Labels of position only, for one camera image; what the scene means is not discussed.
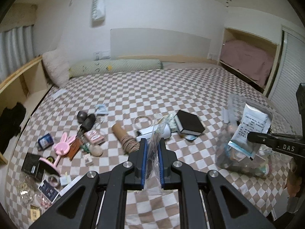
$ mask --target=pink rabbit ears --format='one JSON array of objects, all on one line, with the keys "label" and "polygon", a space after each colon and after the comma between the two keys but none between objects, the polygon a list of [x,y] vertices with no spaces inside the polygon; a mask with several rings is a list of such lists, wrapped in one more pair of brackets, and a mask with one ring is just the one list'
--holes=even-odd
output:
[{"label": "pink rabbit ears", "polygon": [[71,144],[76,139],[76,135],[71,136],[70,138],[68,138],[68,140],[67,138],[68,138],[68,134],[64,132],[63,135],[61,136],[60,142],[67,142],[68,144]]}]

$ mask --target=hanging bag on wall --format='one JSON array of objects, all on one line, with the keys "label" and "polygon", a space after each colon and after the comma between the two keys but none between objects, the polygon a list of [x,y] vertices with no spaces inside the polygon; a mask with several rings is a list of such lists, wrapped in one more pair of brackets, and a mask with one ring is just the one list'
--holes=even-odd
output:
[{"label": "hanging bag on wall", "polygon": [[106,16],[105,0],[93,0],[92,21],[104,21]]}]

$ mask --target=gray headboard panel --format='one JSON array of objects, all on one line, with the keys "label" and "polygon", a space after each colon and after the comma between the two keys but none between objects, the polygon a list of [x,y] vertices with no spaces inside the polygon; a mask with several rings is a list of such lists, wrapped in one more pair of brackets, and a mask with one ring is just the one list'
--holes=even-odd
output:
[{"label": "gray headboard panel", "polygon": [[110,31],[111,58],[183,55],[206,58],[211,39],[154,28],[115,28]]}]

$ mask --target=cardboard tube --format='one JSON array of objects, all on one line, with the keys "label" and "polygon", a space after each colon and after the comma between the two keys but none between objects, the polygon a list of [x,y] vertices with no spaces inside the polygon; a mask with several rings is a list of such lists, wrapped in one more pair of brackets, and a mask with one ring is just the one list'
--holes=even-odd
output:
[{"label": "cardboard tube", "polygon": [[120,142],[121,142],[122,137],[127,135],[126,130],[123,129],[121,127],[120,123],[118,123],[118,122],[112,126],[112,132]]}]

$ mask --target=fluffy pillow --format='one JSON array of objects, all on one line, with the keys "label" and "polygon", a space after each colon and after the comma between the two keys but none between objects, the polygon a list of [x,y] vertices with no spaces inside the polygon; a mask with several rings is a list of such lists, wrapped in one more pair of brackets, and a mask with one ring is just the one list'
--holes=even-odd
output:
[{"label": "fluffy pillow", "polygon": [[63,51],[56,49],[45,52],[42,54],[42,62],[52,82],[56,86],[64,88],[69,81],[69,62]]}]

